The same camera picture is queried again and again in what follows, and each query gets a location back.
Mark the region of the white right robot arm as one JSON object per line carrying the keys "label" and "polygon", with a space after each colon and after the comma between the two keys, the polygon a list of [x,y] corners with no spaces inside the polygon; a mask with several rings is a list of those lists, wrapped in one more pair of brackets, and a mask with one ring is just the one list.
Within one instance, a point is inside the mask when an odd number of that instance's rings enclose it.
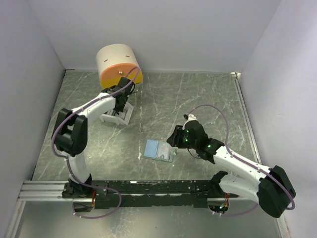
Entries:
{"label": "white right robot arm", "polygon": [[218,180],[210,185],[213,196],[230,193],[245,197],[274,218],[294,207],[296,192],[282,167],[270,168],[236,154],[223,142],[210,138],[195,116],[190,115],[184,125],[176,125],[167,143],[179,149],[193,149],[199,158],[237,174],[234,177],[217,173]]}

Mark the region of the white card tray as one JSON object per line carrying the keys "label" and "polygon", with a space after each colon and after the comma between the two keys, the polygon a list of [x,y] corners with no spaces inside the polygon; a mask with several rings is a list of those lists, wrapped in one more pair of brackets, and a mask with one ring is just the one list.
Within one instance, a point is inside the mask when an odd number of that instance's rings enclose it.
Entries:
{"label": "white card tray", "polygon": [[122,112],[116,112],[114,110],[108,111],[100,116],[102,122],[110,122],[116,125],[128,125],[134,107],[130,103],[126,103]]}

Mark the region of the green card holder book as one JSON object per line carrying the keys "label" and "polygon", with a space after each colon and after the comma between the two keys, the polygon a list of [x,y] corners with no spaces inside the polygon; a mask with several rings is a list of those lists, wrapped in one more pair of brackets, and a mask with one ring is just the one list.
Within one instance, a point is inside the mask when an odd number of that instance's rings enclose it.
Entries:
{"label": "green card holder book", "polygon": [[[156,159],[156,151],[157,151],[157,146],[159,141],[161,140],[147,139],[142,156],[147,159],[162,161],[162,160]],[[175,148],[172,147],[172,152],[173,152],[173,155],[172,155],[172,161],[173,161],[173,157],[177,155],[177,151]]]}

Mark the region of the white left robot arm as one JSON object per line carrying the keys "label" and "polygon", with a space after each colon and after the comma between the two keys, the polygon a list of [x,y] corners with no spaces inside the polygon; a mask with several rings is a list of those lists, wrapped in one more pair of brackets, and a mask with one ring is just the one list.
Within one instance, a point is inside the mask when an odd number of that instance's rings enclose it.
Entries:
{"label": "white left robot arm", "polygon": [[117,85],[102,90],[94,99],[72,110],[59,111],[52,134],[53,153],[66,160],[69,179],[62,192],[63,198],[86,198],[93,191],[92,175],[85,160],[88,126],[107,112],[119,114],[135,88],[135,83],[122,77]]}

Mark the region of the white gold VIP card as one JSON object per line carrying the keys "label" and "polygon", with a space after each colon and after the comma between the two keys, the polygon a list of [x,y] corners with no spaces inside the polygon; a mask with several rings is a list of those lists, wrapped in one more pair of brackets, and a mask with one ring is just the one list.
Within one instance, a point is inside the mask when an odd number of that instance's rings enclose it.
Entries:
{"label": "white gold VIP card", "polygon": [[166,142],[159,141],[156,151],[156,159],[170,162],[172,161],[172,155],[172,147]]}

